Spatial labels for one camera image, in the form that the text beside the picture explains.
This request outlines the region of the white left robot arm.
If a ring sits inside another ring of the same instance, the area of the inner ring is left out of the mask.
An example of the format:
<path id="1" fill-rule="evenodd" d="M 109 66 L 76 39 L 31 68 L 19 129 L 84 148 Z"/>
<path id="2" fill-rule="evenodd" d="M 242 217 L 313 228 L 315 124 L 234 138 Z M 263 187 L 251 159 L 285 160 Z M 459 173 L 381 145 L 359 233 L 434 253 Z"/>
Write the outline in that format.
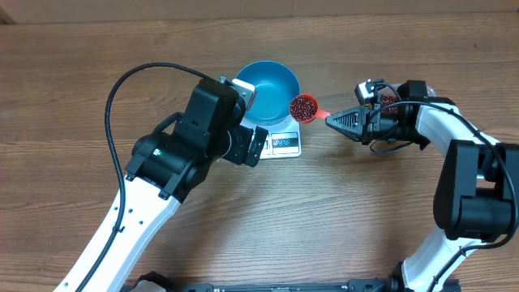
<path id="1" fill-rule="evenodd" d="M 132 149 L 112 206 L 58 291 L 118 291 L 157 231 L 223 158 L 254 167 L 267 130 L 244 127 L 255 86 L 240 79 L 201 79 L 168 134 L 163 122 Z"/>

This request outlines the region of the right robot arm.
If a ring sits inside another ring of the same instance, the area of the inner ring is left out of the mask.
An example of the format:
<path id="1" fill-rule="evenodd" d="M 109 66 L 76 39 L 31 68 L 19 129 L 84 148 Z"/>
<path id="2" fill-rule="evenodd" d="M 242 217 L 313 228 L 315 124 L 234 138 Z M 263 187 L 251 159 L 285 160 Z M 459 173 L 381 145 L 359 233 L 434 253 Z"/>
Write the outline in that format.
<path id="1" fill-rule="evenodd" d="M 325 123 L 355 142 L 432 144 L 444 157 L 433 199 L 435 226 L 386 280 L 350 280 L 349 291 L 458 291 L 450 275 L 472 253 L 508 243 L 518 228 L 518 146 L 484 134 L 421 80 L 367 80 L 359 105 Z"/>

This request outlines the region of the orange measuring scoop blue handle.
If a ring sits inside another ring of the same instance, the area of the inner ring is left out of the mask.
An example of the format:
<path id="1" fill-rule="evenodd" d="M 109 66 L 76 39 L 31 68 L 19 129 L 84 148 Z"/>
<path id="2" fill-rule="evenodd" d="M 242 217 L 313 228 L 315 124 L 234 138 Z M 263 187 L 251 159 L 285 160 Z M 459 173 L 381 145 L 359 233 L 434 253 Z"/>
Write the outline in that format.
<path id="1" fill-rule="evenodd" d="M 322 110 L 317 100 L 310 94 L 300 94 L 290 102 L 290 115 L 300 123 L 307 124 L 317 118 L 326 119 L 331 114 Z"/>

